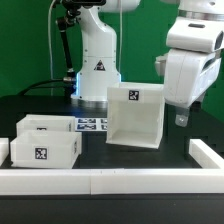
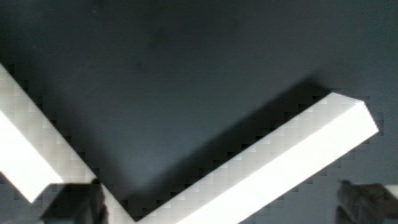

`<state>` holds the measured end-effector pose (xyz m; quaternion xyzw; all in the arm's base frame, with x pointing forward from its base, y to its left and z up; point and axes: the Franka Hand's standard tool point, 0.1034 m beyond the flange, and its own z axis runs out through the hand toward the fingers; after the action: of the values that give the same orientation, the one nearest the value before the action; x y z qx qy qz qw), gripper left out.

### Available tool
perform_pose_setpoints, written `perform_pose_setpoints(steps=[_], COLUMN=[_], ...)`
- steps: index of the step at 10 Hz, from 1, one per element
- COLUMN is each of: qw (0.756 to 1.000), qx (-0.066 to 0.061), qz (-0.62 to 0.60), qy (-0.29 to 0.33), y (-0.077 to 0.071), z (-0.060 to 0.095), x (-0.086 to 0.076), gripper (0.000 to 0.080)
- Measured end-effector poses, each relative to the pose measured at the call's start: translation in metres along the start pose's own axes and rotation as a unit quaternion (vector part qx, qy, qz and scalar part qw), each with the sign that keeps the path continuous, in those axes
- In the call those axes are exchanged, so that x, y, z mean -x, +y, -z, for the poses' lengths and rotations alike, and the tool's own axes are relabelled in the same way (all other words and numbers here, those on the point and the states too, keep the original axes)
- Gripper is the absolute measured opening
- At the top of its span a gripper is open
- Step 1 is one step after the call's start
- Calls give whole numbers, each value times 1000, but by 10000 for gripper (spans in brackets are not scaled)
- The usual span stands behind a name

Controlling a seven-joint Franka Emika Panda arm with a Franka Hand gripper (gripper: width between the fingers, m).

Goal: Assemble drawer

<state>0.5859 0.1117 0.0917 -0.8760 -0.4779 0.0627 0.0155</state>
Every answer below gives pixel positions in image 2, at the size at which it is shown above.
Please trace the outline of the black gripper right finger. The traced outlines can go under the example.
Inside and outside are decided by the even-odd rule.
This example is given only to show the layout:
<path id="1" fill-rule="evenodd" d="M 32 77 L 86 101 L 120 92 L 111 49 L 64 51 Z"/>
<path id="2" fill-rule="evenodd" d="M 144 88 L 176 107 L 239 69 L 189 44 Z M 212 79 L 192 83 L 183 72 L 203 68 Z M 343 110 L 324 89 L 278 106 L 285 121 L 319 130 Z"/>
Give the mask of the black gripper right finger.
<path id="1" fill-rule="evenodd" d="M 398 184 L 342 181 L 334 224 L 398 224 Z"/>

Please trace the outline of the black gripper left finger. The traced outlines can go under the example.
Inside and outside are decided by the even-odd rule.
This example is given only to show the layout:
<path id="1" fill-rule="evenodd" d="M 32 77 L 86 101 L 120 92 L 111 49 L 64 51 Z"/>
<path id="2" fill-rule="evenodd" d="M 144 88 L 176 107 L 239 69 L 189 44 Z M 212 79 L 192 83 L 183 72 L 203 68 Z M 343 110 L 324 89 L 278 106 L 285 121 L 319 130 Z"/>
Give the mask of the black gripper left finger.
<path id="1" fill-rule="evenodd" d="M 41 221 L 45 224 L 109 224 L 105 193 L 98 180 L 64 185 Z"/>

